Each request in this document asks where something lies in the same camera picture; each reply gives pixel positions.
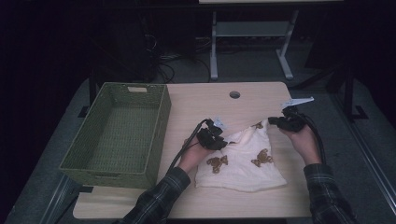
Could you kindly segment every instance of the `dark background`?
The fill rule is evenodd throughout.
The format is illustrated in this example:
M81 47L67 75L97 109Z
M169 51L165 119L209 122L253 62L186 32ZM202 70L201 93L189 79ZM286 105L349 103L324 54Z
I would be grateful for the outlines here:
M323 15L302 11L295 34L316 36L306 66L326 69L346 64L396 126L396 8L392 1L346 2L329 10L314 27L309 27L310 16ZM99 74L98 82L150 82L155 60L145 51L143 32L155 34L160 43L182 54L193 54L193 39L210 34L211 13L108 11L101 1L92 0L3 0L0 4L2 222L81 82L92 72ZM142 15L150 15L145 27L140 25ZM236 14L223 15L233 19ZM313 33L318 25L318 33Z

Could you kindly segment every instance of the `basket handle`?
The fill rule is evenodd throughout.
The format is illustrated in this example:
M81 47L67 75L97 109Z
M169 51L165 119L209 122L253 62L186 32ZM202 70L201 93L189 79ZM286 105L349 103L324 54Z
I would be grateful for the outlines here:
M98 174L90 173L96 179L120 179L120 174Z
M128 86L128 91L132 93L136 92L142 92L142 93L147 93L148 89L146 87L136 87L136 86Z

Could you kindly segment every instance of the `hand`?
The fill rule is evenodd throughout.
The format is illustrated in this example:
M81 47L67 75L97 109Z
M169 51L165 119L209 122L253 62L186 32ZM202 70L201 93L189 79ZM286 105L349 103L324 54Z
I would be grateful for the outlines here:
M316 137L308 125L297 133L279 130L291 140L295 150L303 157L305 165L321 163Z
M206 149L199 144L197 137L192 138L189 148L181 156L178 167L189 173L192 168L197 166L201 161L209 154L212 154L214 150Z

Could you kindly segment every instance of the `flannel shirt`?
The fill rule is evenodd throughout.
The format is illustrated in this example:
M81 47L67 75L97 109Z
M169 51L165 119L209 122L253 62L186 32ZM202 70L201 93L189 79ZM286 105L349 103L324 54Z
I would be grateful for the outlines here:
M304 173L315 224L358 223L349 203L337 188L329 166L307 165ZM119 223L166 223L174 202L190 182L189 176L175 167L157 186L140 195L134 209Z
M166 223L173 204L190 182L189 176L182 169L173 168L157 186L139 196L134 209L119 223Z
M323 164L305 166L304 174L311 201L312 220L317 223L359 223L349 202L332 177L332 168Z

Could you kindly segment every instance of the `table leg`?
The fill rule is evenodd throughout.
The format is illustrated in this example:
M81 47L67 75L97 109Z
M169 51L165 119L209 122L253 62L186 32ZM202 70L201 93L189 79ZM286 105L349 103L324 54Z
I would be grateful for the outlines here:
M217 80L218 77L218 59L216 57L216 11L214 11L212 22L212 51L210 52L210 78L212 80Z
M293 34L294 24L297 21L298 12L299 12L298 10L293 11L293 14L292 14L290 22L289 22L288 30L285 35L285 43L283 44L281 49L276 50L276 56L279 59L280 65L282 66L282 70L283 70L283 73L285 74L286 79L293 79L293 74L290 70L290 67L289 67L288 61L285 58L285 55L286 55L286 51L289 46L291 35Z

